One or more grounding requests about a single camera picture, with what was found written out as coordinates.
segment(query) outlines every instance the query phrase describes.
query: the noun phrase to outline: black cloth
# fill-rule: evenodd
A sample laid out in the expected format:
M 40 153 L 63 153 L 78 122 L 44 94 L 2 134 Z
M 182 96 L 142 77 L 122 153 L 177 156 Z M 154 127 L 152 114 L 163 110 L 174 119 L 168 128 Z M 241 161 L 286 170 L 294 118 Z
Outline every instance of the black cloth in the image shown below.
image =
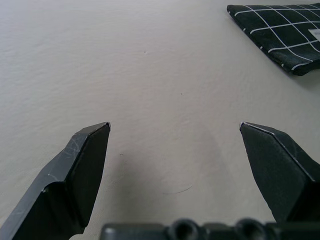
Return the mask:
M 287 72 L 302 76 L 320 68 L 320 3 L 228 5 L 227 12 L 246 35 Z

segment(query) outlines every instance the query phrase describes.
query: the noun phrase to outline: scratch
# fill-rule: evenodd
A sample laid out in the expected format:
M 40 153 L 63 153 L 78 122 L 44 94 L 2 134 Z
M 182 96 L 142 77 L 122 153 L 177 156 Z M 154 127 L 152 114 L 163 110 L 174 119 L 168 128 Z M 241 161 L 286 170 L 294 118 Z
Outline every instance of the scratch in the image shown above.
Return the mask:
M 51 175 L 50 173 L 48 173 L 48 176 L 52 177 L 54 180 L 56 180 L 57 182 L 59 182 L 59 179 L 58 179 L 58 178 L 56 178 L 56 176 Z
M 163 194 L 165 194 L 165 195 L 170 195 L 170 194 L 179 194 L 179 193 L 183 193 L 183 192 L 185 192 L 185 191 L 189 190 L 190 188 L 192 188 L 192 185 L 190 185 L 188 188 L 186 188 L 186 189 L 184 189 L 184 190 L 182 190 L 182 191 L 176 191 L 176 192 L 163 192 Z
M 17 211 L 17 212 L 12 212 L 11 215 L 21 215 L 23 214 L 25 211 Z
M 78 143 L 74 140 L 74 138 L 72 137 L 71 138 L 71 140 L 74 142 L 74 144 L 76 145 L 76 149 L 74 149 L 74 150 L 76 150 L 77 152 L 79 152 L 79 145 L 78 145 Z
M 64 149 L 63 149 L 63 152 L 69 156 L 71 156 L 71 153 L 70 152 L 67 152 L 67 149 L 71 149 L 71 150 L 74 150 L 73 148 L 69 147 L 69 146 L 66 146 Z

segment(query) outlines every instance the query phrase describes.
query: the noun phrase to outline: white table surface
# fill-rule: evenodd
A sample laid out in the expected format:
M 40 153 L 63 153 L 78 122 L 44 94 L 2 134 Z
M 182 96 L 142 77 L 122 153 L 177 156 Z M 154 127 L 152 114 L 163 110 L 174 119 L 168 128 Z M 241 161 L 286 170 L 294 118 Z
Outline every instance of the white table surface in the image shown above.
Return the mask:
M 272 221 L 239 123 L 285 131 L 319 162 L 320 70 L 286 74 L 226 7 L 307 3 L 1 1 L 0 225 L 70 137 L 104 121 L 99 193 L 73 240 L 108 222 Z

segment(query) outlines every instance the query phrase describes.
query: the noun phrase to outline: screw hole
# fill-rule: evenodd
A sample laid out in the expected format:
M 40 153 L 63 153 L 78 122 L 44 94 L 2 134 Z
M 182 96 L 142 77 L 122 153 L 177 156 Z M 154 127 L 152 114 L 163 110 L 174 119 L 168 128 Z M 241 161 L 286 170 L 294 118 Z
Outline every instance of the screw hole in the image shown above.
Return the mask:
M 193 240 L 195 239 L 196 230 L 192 225 L 183 222 L 175 227 L 175 236 L 177 240 Z
M 267 232 L 263 225 L 252 219 L 243 219 L 236 225 L 237 232 L 246 240 L 266 240 Z

